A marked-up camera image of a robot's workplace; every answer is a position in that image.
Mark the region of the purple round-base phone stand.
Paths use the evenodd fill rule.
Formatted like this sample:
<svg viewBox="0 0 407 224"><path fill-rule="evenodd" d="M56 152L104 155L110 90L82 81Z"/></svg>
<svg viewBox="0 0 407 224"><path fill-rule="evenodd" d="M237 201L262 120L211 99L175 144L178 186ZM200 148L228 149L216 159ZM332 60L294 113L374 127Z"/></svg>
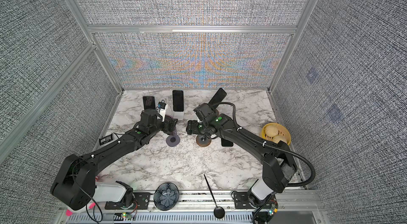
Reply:
<svg viewBox="0 0 407 224"><path fill-rule="evenodd" d="M180 143L180 137L178 135L168 136L166 139L166 144L169 147L175 147Z"/></svg>

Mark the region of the wood-base grey stand, centre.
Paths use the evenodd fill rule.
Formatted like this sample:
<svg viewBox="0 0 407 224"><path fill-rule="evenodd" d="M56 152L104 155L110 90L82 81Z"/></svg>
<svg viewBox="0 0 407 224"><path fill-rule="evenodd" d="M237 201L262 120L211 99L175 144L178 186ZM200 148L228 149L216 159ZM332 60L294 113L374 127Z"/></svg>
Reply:
<svg viewBox="0 0 407 224"><path fill-rule="evenodd" d="M207 147L211 144L211 142L212 142L212 139L208 138L206 136L198 135L196 137L196 143L199 147Z"/></svg>

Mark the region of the small black label box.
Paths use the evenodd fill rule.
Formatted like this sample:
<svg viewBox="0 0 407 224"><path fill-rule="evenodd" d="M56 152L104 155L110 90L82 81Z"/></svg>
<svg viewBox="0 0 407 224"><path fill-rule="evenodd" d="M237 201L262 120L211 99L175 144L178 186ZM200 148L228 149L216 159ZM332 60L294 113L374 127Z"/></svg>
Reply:
<svg viewBox="0 0 407 224"><path fill-rule="evenodd" d="M111 141L113 141L113 135L109 134L109 135L104 136L104 137L99 139L99 145L103 146L103 145L105 145L105 144L107 144L107 143L109 143Z"/></svg>

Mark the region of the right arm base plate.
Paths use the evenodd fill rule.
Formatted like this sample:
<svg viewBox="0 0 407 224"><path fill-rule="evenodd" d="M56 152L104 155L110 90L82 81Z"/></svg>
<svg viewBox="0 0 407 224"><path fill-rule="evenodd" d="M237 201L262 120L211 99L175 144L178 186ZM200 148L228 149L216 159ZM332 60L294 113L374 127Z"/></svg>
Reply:
<svg viewBox="0 0 407 224"><path fill-rule="evenodd" d="M238 209L238 210L254 209L252 204L249 202L247 192L232 191L231 197L234 201L235 209Z"/></svg>

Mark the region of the bamboo steamer basket with buns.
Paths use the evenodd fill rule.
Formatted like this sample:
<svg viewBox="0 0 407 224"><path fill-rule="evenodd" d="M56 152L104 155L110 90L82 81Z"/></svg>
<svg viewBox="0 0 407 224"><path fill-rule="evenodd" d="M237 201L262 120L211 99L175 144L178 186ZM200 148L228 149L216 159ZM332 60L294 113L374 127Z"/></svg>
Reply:
<svg viewBox="0 0 407 224"><path fill-rule="evenodd" d="M260 137L274 143L283 141L289 146L291 144L291 135L289 131L279 123L268 123L264 125Z"/></svg>

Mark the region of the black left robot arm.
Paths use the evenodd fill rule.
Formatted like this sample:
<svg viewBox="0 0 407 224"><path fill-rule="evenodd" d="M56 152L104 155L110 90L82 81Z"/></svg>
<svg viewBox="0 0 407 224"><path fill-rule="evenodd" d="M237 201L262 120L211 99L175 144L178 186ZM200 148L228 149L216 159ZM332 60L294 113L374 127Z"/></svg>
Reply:
<svg viewBox="0 0 407 224"><path fill-rule="evenodd" d="M140 122L114 142L85 155L66 157L50 193L73 210L80 210L95 198L95 177L123 156L139 150L158 133L172 135L178 119L150 109L141 113Z"/></svg>

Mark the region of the black long-handled spoon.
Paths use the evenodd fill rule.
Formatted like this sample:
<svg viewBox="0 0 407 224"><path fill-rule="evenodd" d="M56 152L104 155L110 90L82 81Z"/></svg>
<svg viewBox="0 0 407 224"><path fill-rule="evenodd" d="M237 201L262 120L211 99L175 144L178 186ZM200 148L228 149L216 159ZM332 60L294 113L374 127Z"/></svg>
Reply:
<svg viewBox="0 0 407 224"><path fill-rule="evenodd" d="M215 204L215 209L214 209L214 211L213 211L214 216L215 216L217 219L223 219L223 218L225 217L225 210L224 210L224 208L222 208L221 206L219 206L219 205L217 204L217 202L216 202L216 200L215 200L215 197L214 197L214 193L213 193L212 188L211 188L211 186L210 186L210 184L209 184L209 181L208 181L208 179L207 179L207 177L206 177L205 174L204 174L203 176L204 176L204 178L205 178L206 184L207 184L207 186L208 186L208 189L209 189L210 194L211 194L211 196L212 196L213 202L214 202L214 204Z"/></svg>

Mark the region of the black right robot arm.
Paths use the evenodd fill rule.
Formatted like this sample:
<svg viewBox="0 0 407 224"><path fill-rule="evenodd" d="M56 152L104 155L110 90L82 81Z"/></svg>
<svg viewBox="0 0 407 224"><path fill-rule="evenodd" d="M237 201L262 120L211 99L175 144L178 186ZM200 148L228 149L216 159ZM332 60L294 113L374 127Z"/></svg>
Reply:
<svg viewBox="0 0 407 224"><path fill-rule="evenodd" d="M269 197L282 193L290 180L297 172L294 153L289 150L285 142L274 143L242 128L236 122L236 107L225 102L233 108L232 117L220 114L208 103L202 103L194 109L198 120L188 121L187 134L199 136L216 135L220 139L230 141L262 164L262 176L248 191L248 201L259 208L267 203Z"/></svg>

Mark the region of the white phone stand, middle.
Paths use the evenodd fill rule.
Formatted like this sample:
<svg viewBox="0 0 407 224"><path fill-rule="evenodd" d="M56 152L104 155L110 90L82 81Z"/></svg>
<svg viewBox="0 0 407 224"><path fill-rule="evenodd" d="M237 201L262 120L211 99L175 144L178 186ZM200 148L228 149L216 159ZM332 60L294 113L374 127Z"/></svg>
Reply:
<svg viewBox="0 0 407 224"><path fill-rule="evenodd" d="M174 111L173 113L173 118L178 119L179 121L182 121L184 119L184 112L176 112Z"/></svg>

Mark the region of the green-lit circuit board,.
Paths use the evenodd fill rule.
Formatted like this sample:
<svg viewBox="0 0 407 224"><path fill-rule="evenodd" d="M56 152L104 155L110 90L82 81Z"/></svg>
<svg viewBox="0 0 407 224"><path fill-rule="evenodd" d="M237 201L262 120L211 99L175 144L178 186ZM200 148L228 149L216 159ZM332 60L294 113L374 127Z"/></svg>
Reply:
<svg viewBox="0 0 407 224"><path fill-rule="evenodd" d="M277 213L278 206L271 205L270 208L267 210L267 215L269 218L273 218L273 216Z"/></svg>
<svg viewBox="0 0 407 224"><path fill-rule="evenodd" d="M124 212L121 214L121 217L123 218L123 221L131 221L133 220L134 215L131 212Z"/></svg>

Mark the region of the aluminium front rail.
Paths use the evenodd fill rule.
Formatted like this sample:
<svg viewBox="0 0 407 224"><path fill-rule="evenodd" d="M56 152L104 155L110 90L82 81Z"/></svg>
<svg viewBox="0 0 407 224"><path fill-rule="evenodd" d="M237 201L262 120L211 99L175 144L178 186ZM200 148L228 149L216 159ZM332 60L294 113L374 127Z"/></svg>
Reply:
<svg viewBox="0 0 407 224"><path fill-rule="evenodd" d="M101 211L95 209L65 215L66 206L59 209L55 219L56 224L251 224L256 209L235 209L231 197L232 190L215 190L214 197L219 206L224 208L225 217L217 219L214 216L215 204L208 190L181 190L177 204L168 211L159 210L151 194L147 210L105 210L105 203L100 203ZM328 212L317 191L286 190L276 195L276 203L270 202L258 217L269 218L267 210L271 205L278 206L277 213L271 219L272 224L328 224ZM131 212L133 220L123 221L121 214Z"/></svg>

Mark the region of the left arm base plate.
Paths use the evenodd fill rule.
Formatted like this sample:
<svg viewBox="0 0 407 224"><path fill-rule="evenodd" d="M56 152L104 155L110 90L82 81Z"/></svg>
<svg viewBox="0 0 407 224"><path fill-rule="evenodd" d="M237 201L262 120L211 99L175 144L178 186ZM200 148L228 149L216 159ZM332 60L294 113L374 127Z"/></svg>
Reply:
<svg viewBox="0 0 407 224"><path fill-rule="evenodd" d="M150 196L148 192L134 192L132 196L126 193L118 202L106 202L105 210L147 210Z"/></svg>

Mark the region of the teal-edged phone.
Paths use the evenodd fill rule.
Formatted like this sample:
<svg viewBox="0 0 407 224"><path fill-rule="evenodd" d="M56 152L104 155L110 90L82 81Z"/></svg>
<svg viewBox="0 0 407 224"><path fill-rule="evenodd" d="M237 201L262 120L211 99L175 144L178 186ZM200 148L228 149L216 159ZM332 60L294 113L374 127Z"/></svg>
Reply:
<svg viewBox="0 0 407 224"><path fill-rule="evenodd" d="M184 92L182 90L173 90L173 110L175 112L184 112Z"/></svg>

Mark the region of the green-lit circuit board, left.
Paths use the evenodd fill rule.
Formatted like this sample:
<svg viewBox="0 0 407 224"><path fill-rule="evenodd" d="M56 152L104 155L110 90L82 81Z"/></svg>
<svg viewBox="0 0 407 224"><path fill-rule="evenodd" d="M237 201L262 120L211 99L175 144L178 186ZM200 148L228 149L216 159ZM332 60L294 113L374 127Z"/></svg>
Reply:
<svg viewBox="0 0 407 224"><path fill-rule="evenodd" d="M133 220L134 215L131 212L124 212L121 214L121 217L123 218L123 221L131 221Z"/></svg>

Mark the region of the pink striped plush toy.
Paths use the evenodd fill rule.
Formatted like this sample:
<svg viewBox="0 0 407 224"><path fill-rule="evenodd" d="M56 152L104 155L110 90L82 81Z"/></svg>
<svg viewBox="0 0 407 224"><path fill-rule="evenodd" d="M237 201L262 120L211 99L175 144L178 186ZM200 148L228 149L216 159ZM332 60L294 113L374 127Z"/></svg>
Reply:
<svg viewBox="0 0 407 224"><path fill-rule="evenodd" d="M95 179L90 176L80 176L77 181L76 173L68 173L60 183L60 201L67 205L65 215L70 217L73 213L80 213L92 210L95 215L95 209L98 204L94 201L94 192L96 190Z"/></svg>

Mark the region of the green-lit circuit board, right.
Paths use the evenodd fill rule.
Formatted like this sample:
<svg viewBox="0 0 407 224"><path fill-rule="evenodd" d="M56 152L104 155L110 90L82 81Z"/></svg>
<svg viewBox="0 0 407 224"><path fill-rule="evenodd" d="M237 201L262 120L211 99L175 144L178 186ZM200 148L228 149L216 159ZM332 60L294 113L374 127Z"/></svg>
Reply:
<svg viewBox="0 0 407 224"><path fill-rule="evenodd" d="M278 206L271 205L270 208L267 210L267 215L269 218L273 218L273 216L277 213Z"/></svg>

